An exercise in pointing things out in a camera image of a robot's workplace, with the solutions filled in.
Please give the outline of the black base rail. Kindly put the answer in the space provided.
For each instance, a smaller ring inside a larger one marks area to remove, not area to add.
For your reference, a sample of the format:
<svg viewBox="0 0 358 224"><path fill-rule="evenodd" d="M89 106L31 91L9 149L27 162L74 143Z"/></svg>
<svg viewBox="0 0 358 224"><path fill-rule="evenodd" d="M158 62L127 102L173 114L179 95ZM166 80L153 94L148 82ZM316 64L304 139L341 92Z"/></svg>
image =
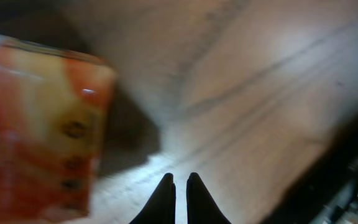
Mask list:
<svg viewBox="0 0 358 224"><path fill-rule="evenodd" d="M334 136L325 152L284 194L262 223L337 223L358 211L358 113Z"/></svg>

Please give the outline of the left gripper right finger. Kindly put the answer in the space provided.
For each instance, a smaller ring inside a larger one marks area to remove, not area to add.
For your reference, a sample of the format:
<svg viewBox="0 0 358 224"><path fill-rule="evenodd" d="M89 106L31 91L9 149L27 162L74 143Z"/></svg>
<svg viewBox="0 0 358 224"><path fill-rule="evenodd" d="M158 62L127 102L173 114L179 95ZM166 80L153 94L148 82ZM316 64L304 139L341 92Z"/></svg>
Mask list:
<svg viewBox="0 0 358 224"><path fill-rule="evenodd" d="M188 224L231 224L196 172L186 183L186 204Z"/></svg>

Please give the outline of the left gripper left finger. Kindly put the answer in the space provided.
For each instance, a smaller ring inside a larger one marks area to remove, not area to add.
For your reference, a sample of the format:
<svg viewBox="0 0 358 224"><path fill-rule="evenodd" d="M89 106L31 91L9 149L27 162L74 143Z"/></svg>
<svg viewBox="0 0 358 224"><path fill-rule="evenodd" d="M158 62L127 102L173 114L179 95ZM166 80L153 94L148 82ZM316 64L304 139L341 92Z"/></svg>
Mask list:
<svg viewBox="0 0 358 224"><path fill-rule="evenodd" d="M174 224L175 209L176 186L173 183L173 174L166 173L130 224Z"/></svg>

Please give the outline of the small orange box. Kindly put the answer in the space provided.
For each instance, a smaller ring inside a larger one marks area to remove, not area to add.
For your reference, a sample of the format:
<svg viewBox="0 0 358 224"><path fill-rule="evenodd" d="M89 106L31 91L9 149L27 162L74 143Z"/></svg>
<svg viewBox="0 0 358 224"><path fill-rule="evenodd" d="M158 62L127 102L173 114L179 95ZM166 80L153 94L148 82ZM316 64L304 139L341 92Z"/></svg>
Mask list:
<svg viewBox="0 0 358 224"><path fill-rule="evenodd" d="M0 223L87 217L116 73L0 35Z"/></svg>

